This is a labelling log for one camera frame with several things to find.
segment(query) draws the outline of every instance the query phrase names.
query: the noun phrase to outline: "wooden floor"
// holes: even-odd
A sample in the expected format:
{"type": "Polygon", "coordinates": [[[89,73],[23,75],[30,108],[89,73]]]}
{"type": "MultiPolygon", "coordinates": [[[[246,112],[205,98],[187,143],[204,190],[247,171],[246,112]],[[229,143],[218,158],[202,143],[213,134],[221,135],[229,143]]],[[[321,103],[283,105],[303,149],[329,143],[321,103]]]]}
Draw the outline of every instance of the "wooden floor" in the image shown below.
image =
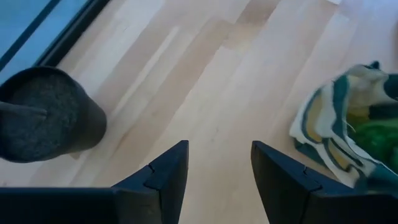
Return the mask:
{"type": "Polygon", "coordinates": [[[103,141],[1,161],[0,184],[110,186],[188,139],[180,223],[267,223],[251,141],[332,176],[295,151],[290,122],[354,63],[397,70],[397,23],[396,0],[112,0],[60,64],[108,115],[103,141]]]}

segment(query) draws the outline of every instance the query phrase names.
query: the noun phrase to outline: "black planter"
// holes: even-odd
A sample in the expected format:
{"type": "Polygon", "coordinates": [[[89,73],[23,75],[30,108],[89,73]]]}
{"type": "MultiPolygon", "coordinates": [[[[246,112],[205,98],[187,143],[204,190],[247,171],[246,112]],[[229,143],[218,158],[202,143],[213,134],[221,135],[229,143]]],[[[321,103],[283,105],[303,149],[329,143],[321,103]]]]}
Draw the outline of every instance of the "black planter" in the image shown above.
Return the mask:
{"type": "Polygon", "coordinates": [[[63,144],[34,159],[21,158],[10,154],[6,147],[4,136],[0,136],[0,157],[11,162],[35,162],[45,161],[62,154],[78,152],[97,145],[106,131],[106,115],[104,111],[86,94],[84,89],[65,72],[53,67],[32,67],[23,70],[0,86],[0,101],[9,102],[14,93],[25,83],[34,78],[60,76],[68,87],[73,89],[76,96],[75,104],[77,112],[75,122],[71,124],[69,131],[65,133],[63,144]]]}

